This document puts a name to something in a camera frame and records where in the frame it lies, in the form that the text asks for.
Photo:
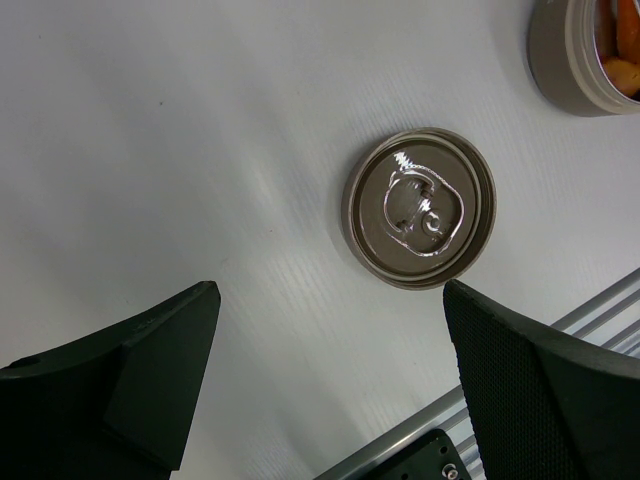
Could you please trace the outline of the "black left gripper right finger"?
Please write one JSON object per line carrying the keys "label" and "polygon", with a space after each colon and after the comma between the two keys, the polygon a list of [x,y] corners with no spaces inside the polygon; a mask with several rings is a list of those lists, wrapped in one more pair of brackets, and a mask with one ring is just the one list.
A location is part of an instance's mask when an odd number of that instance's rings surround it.
{"label": "black left gripper right finger", "polygon": [[487,478],[638,478],[638,359],[457,280],[443,305]]}

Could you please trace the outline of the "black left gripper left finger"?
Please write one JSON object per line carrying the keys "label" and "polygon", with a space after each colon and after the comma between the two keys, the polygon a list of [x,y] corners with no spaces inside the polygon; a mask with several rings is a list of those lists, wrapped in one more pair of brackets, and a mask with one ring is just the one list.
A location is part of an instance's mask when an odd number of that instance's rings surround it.
{"label": "black left gripper left finger", "polygon": [[4,479],[168,479],[180,469],[221,295],[202,281],[1,370]]}

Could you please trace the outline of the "brown round lid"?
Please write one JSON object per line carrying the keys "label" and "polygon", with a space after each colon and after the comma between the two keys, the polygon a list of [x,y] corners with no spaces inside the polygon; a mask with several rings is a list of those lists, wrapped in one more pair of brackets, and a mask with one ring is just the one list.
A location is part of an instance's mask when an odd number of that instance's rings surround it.
{"label": "brown round lid", "polygon": [[494,178],[481,152],[442,128],[400,132],[352,169],[342,231],[371,274],[428,290],[465,273],[482,254],[497,213]]}

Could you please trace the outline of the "orange fried shrimp piece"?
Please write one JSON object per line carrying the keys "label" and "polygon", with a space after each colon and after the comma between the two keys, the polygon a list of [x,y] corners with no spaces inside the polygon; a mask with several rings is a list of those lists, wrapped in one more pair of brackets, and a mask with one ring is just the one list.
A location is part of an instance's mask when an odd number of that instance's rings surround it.
{"label": "orange fried shrimp piece", "polygon": [[595,39],[609,81],[621,94],[639,98],[639,4],[598,1]]}

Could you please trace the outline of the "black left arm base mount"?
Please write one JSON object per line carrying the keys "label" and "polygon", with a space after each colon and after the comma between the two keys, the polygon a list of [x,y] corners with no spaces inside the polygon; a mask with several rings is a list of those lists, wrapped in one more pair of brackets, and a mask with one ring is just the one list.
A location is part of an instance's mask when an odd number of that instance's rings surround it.
{"label": "black left arm base mount", "polygon": [[382,438],[363,447],[317,479],[472,479],[451,438],[430,430],[389,446]]}

